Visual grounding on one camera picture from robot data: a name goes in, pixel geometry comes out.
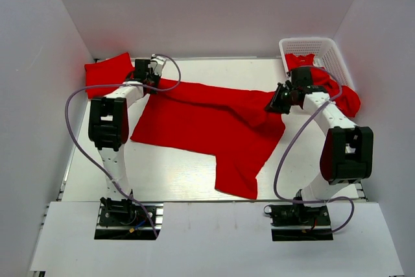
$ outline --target plastic basket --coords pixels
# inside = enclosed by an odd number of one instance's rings
[[[307,38],[285,38],[279,41],[279,50],[283,59],[285,73],[288,76],[288,66],[285,55],[293,53],[296,56],[315,54],[314,66],[324,67],[326,71],[333,74],[342,85],[355,89],[351,81],[349,71],[343,61],[334,40],[330,38],[307,37]]]

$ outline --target red cloth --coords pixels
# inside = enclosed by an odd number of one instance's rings
[[[273,94],[181,82],[150,96],[131,139],[215,155],[215,189],[256,199],[256,176],[285,129],[281,115],[264,111]]]
[[[313,66],[314,54],[306,56],[295,56],[294,54],[286,54],[285,60],[289,71],[300,66]],[[311,69],[311,76],[313,83],[318,86],[324,86],[329,92],[330,97],[335,96],[339,92],[338,84],[330,78],[327,73],[319,71],[318,69]],[[335,103],[340,111],[347,117],[355,117],[361,107],[361,100],[356,92],[347,86],[342,86],[343,93],[335,100]]]
[[[127,74],[134,70],[128,53],[120,54],[115,58],[94,63],[86,64],[86,86],[96,86],[98,84],[122,84]],[[88,98],[104,96],[117,88],[97,88],[86,90]]]

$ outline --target white table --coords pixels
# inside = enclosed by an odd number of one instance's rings
[[[94,240],[98,202],[52,202],[30,269],[54,276],[387,277],[403,274],[378,204],[332,241],[271,238],[266,203],[168,202],[156,241]],[[328,204],[334,227],[348,203]]]
[[[281,60],[181,60],[182,80],[235,89],[274,91],[277,82],[285,81]],[[175,79],[171,62],[163,77]],[[136,102],[128,111],[130,134],[139,120],[148,96]],[[275,200],[272,184],[279,159],[308,115],[292,108],[283,116],[285,133],[275,151],[257,176],[258,200]],[[88,139],[89,103],[80,129],[79,143],[97,161],[99,154]],[[293,197],[319,172],[319,159],[325,137],[316,123],[311,123],[300,136],[285,161],[278,191]],[[167,147],[157,147],[128,141],[125,146],[128,179],[136,199],[147,202],[244,200],[214,189],[215,157]],[[348,186],[339,195],[358,198],[356,187]],[[78,150],[73,153],[65,183],[63,201],[98,201],[106,195],[103,173]]]

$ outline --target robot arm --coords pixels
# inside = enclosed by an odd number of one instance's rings
[[[147,92],[147,89],[134,84],[157,87],[165,63],[166,59],[160,56],[136,59],[135,70],[128,75],[124,82],[125,86],[119,87],[105,97],[95,97],[91,100],[89,139],[98,148],[104,168],[111,173],[126,194],[132,192],[124,160],[124,145],[129,136],[128,108]],[[106,184],[107,197],[123,199],[109,178],[106,178]]]
[[[299,105],[312,115],[329,100],[327,91],[314,86],[309,67],[291,71],[291,81],[278,84],[265,110],[288,114]],[[302,200],[329,200],[342,188],[368,178],[372,172],[373,132],[350,121],[334,103],[329,103],[314,119],[326,135],[320,158],[320,172],[300,190]],[[323,206],[324,204],[304,204]]]

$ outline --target purple cable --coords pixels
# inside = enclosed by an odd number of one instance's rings
[[[156,90],[156,91],[170,91],[175,89],[175,87],[177,87],[182,79],[182,73],[180,72],[180,68],[179,65],[176,63],[176,61],[174,61],[170,56],[164,55],[164,54],[156,54],[156,56],[161,56],[164,58],[168,58],[173,64],[174,66],[176,66],[177,68],[177,72],[179,74],[179,78],[177,80],[177,83],[170,88],[167,89],[159,89],[159,88],[155,88],[155,87],[151,87],[151,86],[146,86],[144,84],[134,84],[134,86],[137,87],[143,87],[143,88],[147,88],[147,89],[151,89],[151,90]],[[87,86],[87,87],[83,87],[78,89],[77,91],[74,91],[66,100],[66,104],[65,104],[65,122],[66,122],[66,127],[67,127],[67,131],[69,132],[69,135],[71,136],[71,139],[73,141],[73,143],[75,144],[75,146],[78,148],[78,150],[90,161],[92,162],[94,165],[96,165],[112,182],[112,184],[115,186],[115,188],[118,190],[118,192],[120,194],[122,194],[122,196],[124,196],[127,199],[130,199],[132,202],[135,202],[136,204],[138,204],[145,212],[145,215],[147,216],[148,220],[150,221],[150,225],[151,228],[153,229],[154,235],[158,236],[156,228],[154,227],[154,223],[151,219],[151,216],[148,214],[147,209],[144,207],[144,205],[138,201],[137,199],[135,199],[133,196],[127,195],[119,186],[119,184],[113,179],[113,176],[111,175],[111,173],[109,173],[102,165],[100,165],[99,163],[97,163],[78,143],[77,138],[75,137],[72,127],[71,127],[71,123],[69,122],[69,103],[71,102],[71,99],[78,94],[81,91],[84,90],[89,90],[89,89],[96,89],[96,88],[118,88],[121,86],[126,86],[125,84],[101,84],[101,85],[96,85],[96,86]]]
[[[324,109],[327,107],[327,105],[329,105],[329,103],[331,101],[334,101],[335,99],[337,99],[338,97],[340,97],[343,93],[342,90],[342,85],[340,84],[340,82],[337,80],[337,78],[332,75],[331,73],[329,73],[328,71],[326,71],[325,69],[322,69],[320,67],[316,67],[316,66],[300,66],[300,67],[312,67],[315,69],[319,69],[325,73],[327,73],[331,78],[333,78],[333,80],[338,84],[338,87],[340,89],[340,91],[333,97],[331,97],[328,101],[326,101],[323,105],[321,105],[319,108],[317,108],[317,110],[310,116],[310,118],[307,119],[307,121],[304,123],[304,125],[302,125],[302,127],[299,129],[299,131],[297,131],[296,135],[293,137],[293,139],[291,140],[291,142],[288,144],[287,149],[285,149],[285,152],[283,153],[283,156],[281,157],[281,160],[279,161],[278,164],[278,168],[275,174],[275,178],[274,178],[274,193],[277,196],[278,199],[286,201],[286,202],[290,202],[292,204],[325,204],[327,202],[333,202],[336,200],[348,200],[351,204],[351,210],[350,210],[350,214],[349,217],[347,218],[347,220],[341,224],[338,228],[334,229],[334,230],[330,230],[327,232],[324,232],[322,234],[333,234],[335,232],[338,232],[339,230],[343,229],[351,220],[351,218],[353,217],[353,214],[355,213],[355,204],[354,202],[346,196],[339,196],[339,197],[335,197],[329,200],[295,200],[295,199],[288,199],[288,198],[284,198],[282,197],[278,191],[277,191],[277,182],[278,182],[278,177],[279,174],[281,173],[281,168],[283,167],[283,163],[285,161],[285,158],[287,157],[289,151],[291,150],[292,146],[294,145],[294,143],[297,141],[298,137],[300,136],[300,134],[304,131],[304,129],[309,125],[309,123]]]

